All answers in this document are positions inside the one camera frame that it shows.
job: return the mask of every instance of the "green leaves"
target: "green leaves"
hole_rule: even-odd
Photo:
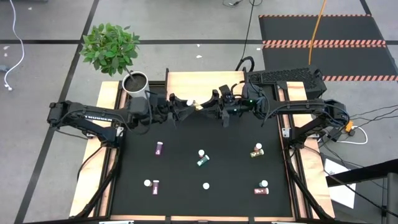
[[[127,66],[132,65],[132,58],[137,58],[139,35],[128,33],[122,28],[110,23],[93,26],[91,33],[83,36],[84,62],[92,63],[95,70],[113,76],[116,72],[123,74]]]
[[[104,24],[100,24],[98,26],[98,31],[102,32],[102,30],[104,30]]]
[[[114,53],[114,52],[106,52],[105,53],[105,57],[110,57],[110,58],[112,58],[112,57],[114,57],[116,54]]]
[[[112,67],[113,67],[114,69],[118,69],[118,67],[119,67],[119,59],[118,59],[117,57],[114,57],[114,58],[112,59]]]

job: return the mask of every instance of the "white paper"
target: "white paper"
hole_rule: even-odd
[[[329,174],[339,174],[341,172],[349,171],[349,169],[345,168],[344,166],[335,163],[329,159],[325,161],[325,176]],[[356,184],[349,184],[353,190],[355,190]],[[354,208],[354,201],[355,201],[355,193],[352,192],[349,188],[344,185],[336,186],[336,187],[329,187],[330,198],[335,202],[338,202],[342,205],[345,205],[349,208]]]

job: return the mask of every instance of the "black rubber mat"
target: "black rubber mat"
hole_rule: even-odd
[[[267,70],[280,70],[307,66],[308,51],[308,48],[264,48],[262,53]],[[388,79],[397,75],[384,47],[314,48],[312,65],[317,66],[324,76],[339,77],[339,80],[348,80],[350,76],[369,76],[371,79],[383,76],[384,80],[386,75]]]
[[[223,128],[220,121],[193,114],[176,129],[153,124],[145,135],[127,133],[111,214],[291,217],[277,130],[276,118],[261,128],[261,120],[247,113]],[[159,157],[157,141],[164,143]],[[266,154],[251,158],[257,142]],[[198,167],[200,149],[210,160]],[[158,195],[144,186],[146,179],[160,181]],[[261,180],[268,181],[269,195],[254,194]]]
[[[261,16],[263,40],[310,40],[318,16]],[[371,16],[323,16],[317,40],[382,40]]]

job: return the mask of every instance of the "concrete floor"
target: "concrete floor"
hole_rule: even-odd
[[[398,40],[398,15],[393,0],[367,0],[386,40]],[[16,31],[23,39],[77,40],[83,31],[93,0],[50,0],[48,3],[15,2]],[[111,22],[131,25],[145,40],[159,39],[244,39],[250,4],[244,0],[236,8],[223,6],[222,0],[101,0],[93,25]],[[249,39],[261,39],[257,16],[260,14],[318,14],[322,1],[264,0],[254,8]],[[359,0],[332,0],[325,14],[364,14]],[[15,39],[9,2],[0,2],[0,40]],[[25,45],[25,59],[8,78],[14,91],[0,88],[0,217],[13,223],[21,204],[48,125],[48,105],[57,101],[68,73],[76,45]],[[264,69],[260,45],[248,45],[246,55],[256,61],[255,70]],[[398,60],[398,46],[388,46]],[[243,45],[142,45],[134,70],[145,72],[150,80],[163,80],[171,71],[234,70]],[[21,56],[17,44],[0,45],[0,64],[14,65]],[[120,80],[78,62],[67,99],[95,105],[100,84]],[[327,82],[323,98],[346,104],[351,114],[398,104],[397,82]],[[378,113],[370,114],[372,118]],[[398,158],[396,119],[385,119],[364,126],[369,143],[364,146],[329,144],[342,158],[362,165]],[[65,128],[69,133],[78,131]],[[360,134],[352,141],[362,141]],[[76,173],[83,158],[84,140],[55,133],[44,168],[27,211],[25,222],[67,218],[72,202]]]

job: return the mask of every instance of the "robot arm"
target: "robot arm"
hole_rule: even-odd
[[[151,94],[150,103],[143,97],[134,98],[119,110],[71,101],[51,103],[47,122],[55,128],[72,126],[97,136],[109,147],[117,147],[125,129],[134,129],[139,124],[147,126],[150,123],[183,121],[194,111],[222,120],[224,127],[229,126],[230,116],[240,116],[246,112],[264,121],[278,114],[314,114],[316,118],[313,121],[301,128],[292,128],[284,135],[297,148],[303,148],[308,136],[328,126],[340,127],[348,122],[345,106],[334,100],[276,101],[267,99],[263,90],[254,85],[245,85],[243,94],[239,96],[233,95],[227,85],[221,86],[220,92],[221,96],[217,90],[213,90],[211,99],[201,105],[178,99],[174,94],[169,96],[169,100],[164,95]],[[113,121],[117,125],[116,128],[104,128],[91,122],[92,119]]]

